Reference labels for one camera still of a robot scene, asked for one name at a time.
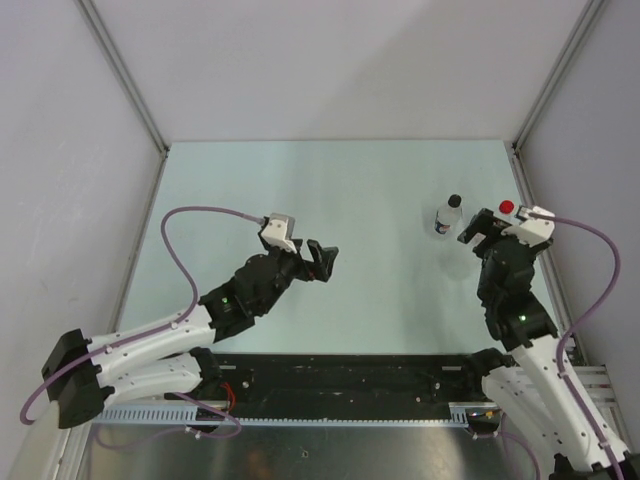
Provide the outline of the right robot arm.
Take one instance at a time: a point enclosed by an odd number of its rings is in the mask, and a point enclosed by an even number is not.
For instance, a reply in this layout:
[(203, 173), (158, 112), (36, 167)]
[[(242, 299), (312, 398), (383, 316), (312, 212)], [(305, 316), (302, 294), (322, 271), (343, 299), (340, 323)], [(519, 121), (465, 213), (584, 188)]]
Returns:
[(463, 393), (496, 404), (503, 421), (492, 437), (518, 445), (537, 479), (636, 479), (639, 457), (602, 415), (566, 352), (560, 333), (534, 295), (538, 256), (552, 245), (561, 218), (538, 206), (479, 210), (458, 236), (480, 259), (477, 296), (501, 350), (467, 359)]

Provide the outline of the clear bottle red label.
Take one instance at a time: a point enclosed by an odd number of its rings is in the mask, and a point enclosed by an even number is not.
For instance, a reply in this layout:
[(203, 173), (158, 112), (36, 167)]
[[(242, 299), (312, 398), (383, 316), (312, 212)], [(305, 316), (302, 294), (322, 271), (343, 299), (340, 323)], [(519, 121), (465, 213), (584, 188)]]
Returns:
[(515, 212), (516, 205), (511, 200), (503, 200), (495, 211), (495, 217), (500, 221), (512, 224), (513, 213)]

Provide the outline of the black bottle cap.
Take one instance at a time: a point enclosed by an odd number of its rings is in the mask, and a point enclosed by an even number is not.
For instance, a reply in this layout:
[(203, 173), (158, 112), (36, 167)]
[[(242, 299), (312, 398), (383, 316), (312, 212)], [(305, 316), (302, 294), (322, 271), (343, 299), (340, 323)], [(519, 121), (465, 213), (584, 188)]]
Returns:
[(461, 197), (457, 194), (451, 195), (447, 201), (447, 204), (451, 208), (458, 208), (461, 205)]

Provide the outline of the short clear bottle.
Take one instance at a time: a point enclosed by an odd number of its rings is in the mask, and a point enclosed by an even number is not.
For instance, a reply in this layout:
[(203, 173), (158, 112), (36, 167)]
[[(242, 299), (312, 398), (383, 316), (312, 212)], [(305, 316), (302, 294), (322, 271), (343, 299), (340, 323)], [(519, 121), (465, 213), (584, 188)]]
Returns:
[(462, 218), (462, 201), (458, 208), (451, 208), (447, 204), (448, 199), (436, 210), (434, 220), (434, 231), (442, 236), (449, 233)]

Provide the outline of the red bottle cap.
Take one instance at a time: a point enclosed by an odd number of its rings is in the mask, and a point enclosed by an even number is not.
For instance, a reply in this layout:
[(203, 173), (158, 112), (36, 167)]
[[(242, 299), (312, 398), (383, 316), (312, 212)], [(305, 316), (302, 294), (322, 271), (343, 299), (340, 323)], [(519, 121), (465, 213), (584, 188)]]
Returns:
[(511, 200), (504, 200), (499, 205), (499, 211), (504, 215), (510, 215), (515, 210), (515, 204)]

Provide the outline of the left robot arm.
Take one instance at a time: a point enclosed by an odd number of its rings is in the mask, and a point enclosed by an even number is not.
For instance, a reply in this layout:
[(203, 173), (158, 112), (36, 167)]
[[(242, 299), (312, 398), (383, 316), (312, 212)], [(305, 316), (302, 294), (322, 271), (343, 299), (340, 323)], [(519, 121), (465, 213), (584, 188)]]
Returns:
[(293, 281), (326, 283), (336, 247), (307, 241), (310, 259), (265, 242), (231, 278), (198, 297), (185, 311), (146, 327), (87, 337), (81, 329), (61, 335), (42, 367), (50, 402), (58, 407), (58, 426), (85, 424), (120, 401), (154, 395), (193, 393), (207, 400), (221, 387), (210, 346), (254, 326)]

